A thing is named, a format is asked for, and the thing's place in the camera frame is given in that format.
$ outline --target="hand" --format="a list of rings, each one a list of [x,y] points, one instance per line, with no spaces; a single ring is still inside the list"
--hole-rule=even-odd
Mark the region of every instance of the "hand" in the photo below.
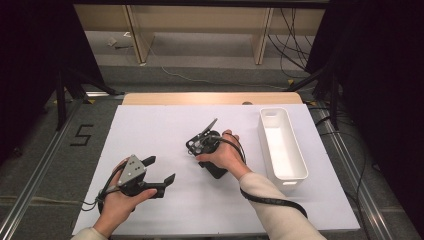
[[[127,160],[128,158],[121,161],[118,166]],[[122,170],[113,177],[110,186],[117,185],[121,174]],[[93,228],[108,238],[121,223],[128,219],[131,212],[139,203],[153,197],[156,192],[156,189],[147,189],[134,197],[126,196],[120,191],[109,193],[106,196],[102,213]]]
[[[240,147],[238,135],[232,135],[231,130],[225,130],[222,133],[222,138],[234,143]],[[212,162],[217,167],[227,169],[237,180],[239,180],[244,174],[251,172],[249,167],[242,161],[240,154],[237,150],[228,143],[222,142],[219,144],[218,149],[215,152],[209,154],[200,154],[196,156],[196,159],[200,162]]]

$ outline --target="person's left hand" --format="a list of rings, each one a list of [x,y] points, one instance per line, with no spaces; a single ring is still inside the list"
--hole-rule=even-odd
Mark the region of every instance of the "person's left hand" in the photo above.
[[[128,158],[124,159],[118,166],[127,160]],[[117,185],[121,174],[122,170],[113,177],[110,186]],[[93,228],[108,238],[121,223],[128,219],[131,212],[139,203],[153,197],[156,192],[156,189],[147,189],[134,197],[126,196],[120,191],[109,193],[106,196],[102,213]]]

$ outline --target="white sleeve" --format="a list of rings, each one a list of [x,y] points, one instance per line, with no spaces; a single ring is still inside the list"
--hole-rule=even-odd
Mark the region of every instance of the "white sleeve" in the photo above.
[[[71,238],[71,240],[107,240],[107,238],[94,228],[84,228]]]
[[[247,173],[239,182],[241,189],[250,195],[286,199],[271,181],[258,173]],[[325,239],[295,208],[249,202],[271,240]]]

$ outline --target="white table surface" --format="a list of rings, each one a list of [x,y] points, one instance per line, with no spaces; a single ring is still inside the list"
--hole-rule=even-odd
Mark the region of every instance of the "white table surface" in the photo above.
[[[285,192],[301,204],[318,230],[356,230],[359,224],[346,199],[307,107],[279,105],[119,106],[115,114],[86,202],[93,202],[113,168],[135,154],[156,156],[146,182],[163,182],[176,173],[162,199],[137,206],[114,235],[211,236],[265,233],[255,211],[229,173],[214,179],[201,168],[185,143],[214,118],[213,130],[233,130],[240,136],[249,167],[266,175],[258,137],[259,110],[283,107],[292,122],[309,176],[296,189]],[[81,211],[73,234],[92,226],[99,213]]]

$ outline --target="white container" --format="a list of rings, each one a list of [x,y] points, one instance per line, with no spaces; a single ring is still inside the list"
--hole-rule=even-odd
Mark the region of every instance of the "white container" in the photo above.
[[[308,177],[308,170],[287,111],[261,109],[258,132],[268,178],[280,190],[297,187]]]

